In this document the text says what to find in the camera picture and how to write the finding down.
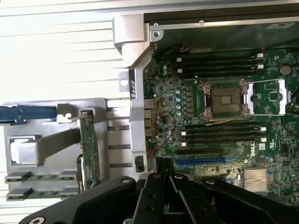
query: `green expansion card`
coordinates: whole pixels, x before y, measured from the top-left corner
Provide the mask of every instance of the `green expansion card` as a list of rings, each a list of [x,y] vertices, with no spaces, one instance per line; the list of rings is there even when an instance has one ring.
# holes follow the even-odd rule
[[[298,206],[297,70],[298,49],[155,58],[144,74],[149,156]]]
[[[94,130],[93,115],[83,112],[78,120],[81,132],[81,155],[77,159],[80,191],[88,190],[100,183],[98,142]]]

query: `black ram slot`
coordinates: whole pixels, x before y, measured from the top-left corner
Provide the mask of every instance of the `black ram slot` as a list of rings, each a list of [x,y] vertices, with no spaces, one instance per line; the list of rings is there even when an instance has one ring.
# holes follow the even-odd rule
[[[218,153],[222,154],[222,148],[185,148],[175,150],[177,154],[200,154],[200,153]]]
[[[209,127],[211,129],[214,129],[214,128],[219,128],[220,126],[222,128],[226,128],[226,127],[237,127],[237,126],[240,126],[240,127],[244,127],[244,126],[259,126],[261,125],[262,123],[259,122],[259,121],[239,121],[239,122],[229,122],[229,123],[220,123],[220,124],[216,124],[214,126],[206,126],[205,124],[200,124],[200,125],[185,125],[185,129],[193,129],[193,128],[202,128],[202,127]]]
[[[256,70],[257,65],[215,65],[215,66],[204,66],[204,67],[187,67],[183,68],[183,74],[185,73],[207,73],[207,72],[234,72],[236,71],[249,71],[249,70]]]
[[[189,62],[239,62],[239,61],[250,61],[250,60],[258,60],[256,55],[251,56],[240,56],[240,57],[204,57],[204,58],[182,58],[182,63]]]
[[[188,67],[202,67],[202,66],[242,66],[242,65],[256,65],[258,63],[257,60],[235,60],[235,61],[202,61],[197,60],[194,62],[185,62],[178,63],[179,68],[188,68]]]
[[[208,126],[202,127],[199,129],[187,129],[185,130],[186,134],[191,134],[191,133],[200,133],[200,132],[205,132],[205,133],[214,133],[214,132],[219,132],[219,131],[246,131],[246,130],[253,130],[253,131],[258,131],[260,130],[261,126],[245,126],[245,127],[214,127],[214,128],[209,128]]]
[[[207,142],[234,142],[234,141],[251,141],[251,140],[259,140],[259,137],[256,136],[247,136],[247,137],[234,137],[234,138],[221,138],[218,137],[216,139],[196,139],[196,140],[187,140],[187,144],[201,144]]]
[[[230,133],[230,132],[226,132],[226,133],[220,133],[220,132],[215,132],[215,133],[205,133],[205,134],[190,134],[190,135],[186,135],[184,136],[186,140],[188,139],[198,139],[198,138],[205,138],[205,137],[215,137],[215,138],[219,138],[219,136],[224,137],[224,136],[236,136],[236,137],[241,137],[241,136],[260,136],[263,137],[266,135],[266,133],[262,133],[262,132],[234,132],[234,133]]]
[[[238,70],[238,71],[211,71],[211,72],[194,72],[178,73],[181,79],[209,78],[209,77],[246,77],[257,75],[257,70]]]

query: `motherboard chip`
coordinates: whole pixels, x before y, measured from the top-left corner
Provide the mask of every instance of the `motherboard chip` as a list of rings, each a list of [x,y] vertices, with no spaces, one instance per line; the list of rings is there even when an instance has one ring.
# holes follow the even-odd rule
[[[212,114],[241,112],[239,87],[211,88],[211,99]]]

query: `cpu socket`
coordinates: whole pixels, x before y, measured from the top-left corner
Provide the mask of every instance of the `cpu socket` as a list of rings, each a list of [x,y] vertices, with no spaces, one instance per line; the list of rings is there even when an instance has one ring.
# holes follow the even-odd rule
[[[246,116],[249,109],[244,102],[248,90],[245,80],[208,81],[199,85],[205,94],[203,119],[231,119]]]

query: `heatsink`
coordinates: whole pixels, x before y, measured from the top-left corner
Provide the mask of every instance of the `heatsink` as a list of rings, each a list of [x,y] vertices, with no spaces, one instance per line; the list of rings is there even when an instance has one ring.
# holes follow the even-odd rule
[[[251,192],[269,190],[268,169],[245,169],[245,189]]]

